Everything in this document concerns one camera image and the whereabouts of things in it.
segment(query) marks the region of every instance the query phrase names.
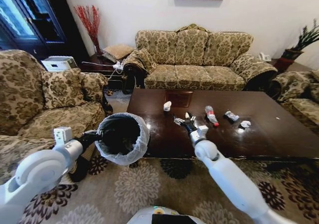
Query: white wall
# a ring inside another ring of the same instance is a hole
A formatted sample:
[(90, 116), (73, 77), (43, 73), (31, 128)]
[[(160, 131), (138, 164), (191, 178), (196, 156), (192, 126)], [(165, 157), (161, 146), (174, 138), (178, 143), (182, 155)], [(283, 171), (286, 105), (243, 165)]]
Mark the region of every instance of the white wall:
[[(300, 28), (319, 18), (319, 0), (67, 0), (74, 5), (96, 5), (102, 14), (101, 47), (134, 45), (141, 29), (175, 30), (196, 23), (211, 31), (245, 31), (254, 36), (250, 52), (281, 56), (298, 38)], [(90, 54), (93, 45), (75, 16)], [(319, 42), (297, 60), (319, 69)]]

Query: green plant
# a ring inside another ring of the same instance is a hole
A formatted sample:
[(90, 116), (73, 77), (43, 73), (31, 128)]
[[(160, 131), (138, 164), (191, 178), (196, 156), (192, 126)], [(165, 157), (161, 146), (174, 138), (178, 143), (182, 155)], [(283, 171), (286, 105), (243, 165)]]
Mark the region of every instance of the green plant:
[(298, 44), (291, 48), (294, 51), (301, 51), (306, 46), (319, 41), (319, 25), (317, 25), (317, 19), (314, 19), (314, 26), (311, 30), (308, 30), (308, 27), (305, 26), (299, 35)]

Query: red decorative branch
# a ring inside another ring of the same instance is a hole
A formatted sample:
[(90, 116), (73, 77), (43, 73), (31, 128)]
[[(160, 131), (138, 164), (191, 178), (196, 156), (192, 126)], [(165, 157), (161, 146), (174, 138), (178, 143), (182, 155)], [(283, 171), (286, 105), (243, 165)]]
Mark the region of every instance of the red decorative branch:
[(92, 7), (89, 6), (75, 6), (74, 7), (76, 14), (79, 16), (80, 20), (82, 21), (84, 27), (89, 33), (89, 36), (96, 46), (97, 53), (102, 54), (99, 41), (98, 41), (98, 31), (99, 25), (101, 21), (101, 15), (98, 8), (94, 5)]

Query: potted plant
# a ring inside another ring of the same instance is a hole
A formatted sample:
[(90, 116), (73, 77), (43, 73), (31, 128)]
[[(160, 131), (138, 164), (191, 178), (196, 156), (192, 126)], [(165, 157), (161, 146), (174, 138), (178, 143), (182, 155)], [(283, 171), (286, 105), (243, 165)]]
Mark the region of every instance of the potted plant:
[(94, 5), (89, 6), (75, 6), (74, 7), (76, 14), (79, 16), (84, 27), (88, 31), (88, 34), (93, 42), (94, 51), (97, 56), (102, 56), (103, 52), (100, 49), (98, 41), (98, 31), (101, 21), (100, 11)]
[(314, 19), (313, 28), (308, 30), (308, 27), (305, 26), (299, 35), (298, 44), (286, 49), (274, 66), (281, 72), (287, 70), (303, 54), (303, 49), (316, 41), (319, 41), (319, 25), (317, 25), (317, 20)]

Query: trash bin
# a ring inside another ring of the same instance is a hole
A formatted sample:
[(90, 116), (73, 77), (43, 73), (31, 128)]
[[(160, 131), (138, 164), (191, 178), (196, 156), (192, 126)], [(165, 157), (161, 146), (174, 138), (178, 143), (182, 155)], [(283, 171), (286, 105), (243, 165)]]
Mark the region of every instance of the trash bin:
[(115, 113), (105, 118), (97, 133), (103, 137), (95, 141), (101, 156), (119, 165), (129, 165), (142, 158), (150, 139), (144, 120), (132, 113)]

